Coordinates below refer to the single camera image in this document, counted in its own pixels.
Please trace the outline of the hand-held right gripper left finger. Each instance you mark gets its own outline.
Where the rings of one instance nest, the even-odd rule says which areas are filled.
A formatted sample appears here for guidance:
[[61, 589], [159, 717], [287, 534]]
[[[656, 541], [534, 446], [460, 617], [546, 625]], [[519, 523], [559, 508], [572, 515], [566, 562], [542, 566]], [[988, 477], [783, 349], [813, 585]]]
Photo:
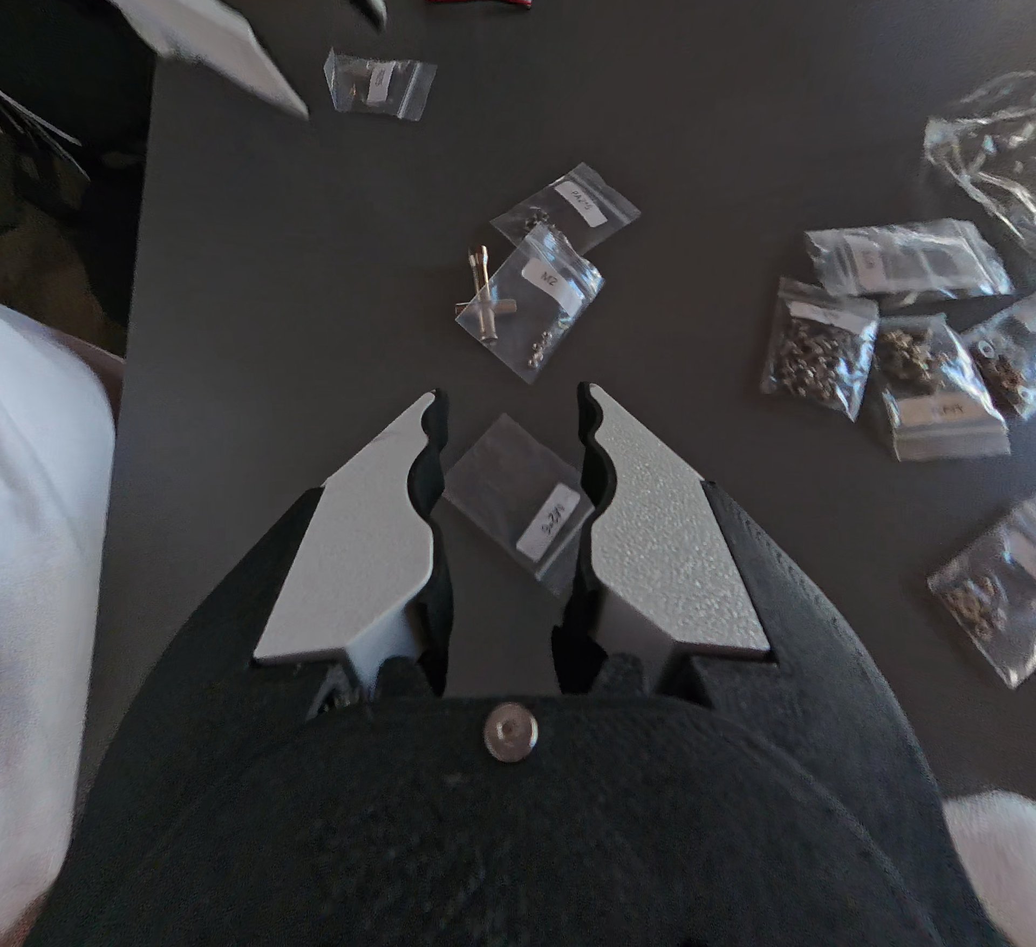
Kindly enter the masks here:
[[344, 665], [372, 695], [382, 664], [447, 688], [452, 584], [433, 510], [445, 491], [442, 390], [422, 394], [324, 482], [253, 659]]

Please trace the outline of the small clear hardware bag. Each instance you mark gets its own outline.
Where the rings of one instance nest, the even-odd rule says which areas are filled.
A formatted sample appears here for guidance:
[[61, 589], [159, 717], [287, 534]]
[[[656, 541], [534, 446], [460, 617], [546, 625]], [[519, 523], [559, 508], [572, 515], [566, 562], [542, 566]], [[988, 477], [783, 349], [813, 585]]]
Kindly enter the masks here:
[[544, 226], [516, 245], [490, 281], [499, 297], [517, 303], [518, 313], [499, 319], [499, 342], [494, 346], [483, 345], [462, 329], [525, 384], [539, 377], [604, 283], [589, 260]]
[[945, 314], [881, 320], [867, 397], [877, 437], [899, 463], [1011, 453], [1005, 419]]
[[563, 237], [581, 257], [618, 230], [633, 224], [640, 210], [587, 163], [540, 189], [490, 224], [503, 238], [519, 243], [540, 226]]
[[1035, 412], [1035, 294], [965, 332], [965, 347], [1003, 417]]
[[824, 229], [804, 237], [817, 280], [831, 295], [899, 309], [1015, 293], [997, 251], [969, 221]]
[[783, 277], [762, 365], [760, 392], [832, 410], [856, 422], [874, 361], [881, 314], [861, 296], [834, 295]]
[[330, 49], [323, 71], [336, 112], [418, 122], [437, 65], [411, 59], [361, 58]]
[[1035, 669], [1035, 498], [927, 577], [927, 587], [1011, 690]]

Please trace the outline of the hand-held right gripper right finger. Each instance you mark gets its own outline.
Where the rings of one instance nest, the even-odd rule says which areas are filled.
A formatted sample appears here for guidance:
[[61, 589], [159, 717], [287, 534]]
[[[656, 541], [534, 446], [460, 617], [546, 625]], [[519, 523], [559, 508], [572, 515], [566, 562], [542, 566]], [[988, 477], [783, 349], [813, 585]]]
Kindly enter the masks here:
[[552, 630], [563, 694], [616, 655], [667, 692], [692, 657], [769, 661], [771, 644], [706, 478], [601, 385], [577, 388], [580, 484], [591, 504]]

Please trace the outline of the small metal cross wrench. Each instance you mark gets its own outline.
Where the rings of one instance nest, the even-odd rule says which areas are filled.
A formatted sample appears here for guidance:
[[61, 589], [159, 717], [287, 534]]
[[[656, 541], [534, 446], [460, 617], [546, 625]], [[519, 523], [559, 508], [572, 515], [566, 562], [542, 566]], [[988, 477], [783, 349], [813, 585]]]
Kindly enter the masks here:
[[468, 265], [473, 278], [473, 298], [455, 306], [455, 320], [483, 345], [494, 346], [499, 342], [499, 319], [516, 315], [518, 306], [512, 298], [499, 297], [491, 284], [485, 243], [468, 253]]

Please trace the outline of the crumpled clear plastic wrap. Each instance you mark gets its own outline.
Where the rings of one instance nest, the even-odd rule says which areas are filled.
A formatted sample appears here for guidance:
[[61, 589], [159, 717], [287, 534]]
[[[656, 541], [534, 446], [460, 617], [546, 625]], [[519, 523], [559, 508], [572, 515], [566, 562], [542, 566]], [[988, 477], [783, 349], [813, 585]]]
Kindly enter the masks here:
[[943, 177], [1034, 253], [1035, 71], [1004, 73], [931, 116], [923, 151]]

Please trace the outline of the clear bag of silver screws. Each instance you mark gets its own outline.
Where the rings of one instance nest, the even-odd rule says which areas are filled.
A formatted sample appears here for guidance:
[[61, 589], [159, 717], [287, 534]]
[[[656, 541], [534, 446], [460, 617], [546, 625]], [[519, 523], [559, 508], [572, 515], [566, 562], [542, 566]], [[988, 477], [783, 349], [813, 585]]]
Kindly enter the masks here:
[[447, 472], [447, 500], [568, 599], [592, 504], [580, 473], [503, 413]]

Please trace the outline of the dark grey desk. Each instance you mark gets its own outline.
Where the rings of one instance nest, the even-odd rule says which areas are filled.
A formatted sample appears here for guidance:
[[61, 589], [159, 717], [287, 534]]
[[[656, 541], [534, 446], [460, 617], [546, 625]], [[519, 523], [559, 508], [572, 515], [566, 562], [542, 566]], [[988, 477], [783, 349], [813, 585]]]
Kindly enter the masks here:
[[[227, 0], [308, 104], [200, 66], [154, 79], [81, 790], [171, 637], [248, 549], [422, 393], [452, 463], [500, 413], [577, 465], [602, 385], [848, 620], [948, 795], [1034, 797], [1034, 679], [1004, 686], [926, 576], [1034, 491], [1008, 459], [901, 464], [867, 425], [760, 395], [804, 231], [954, 216], [927, 118], [1034, 66], [1034, 0]], [[437, 65], [418, 122], [339, 113], [330, 49]], [[641, 211], [523, 383], [454, 322], [490, 221], [588, 163]]]

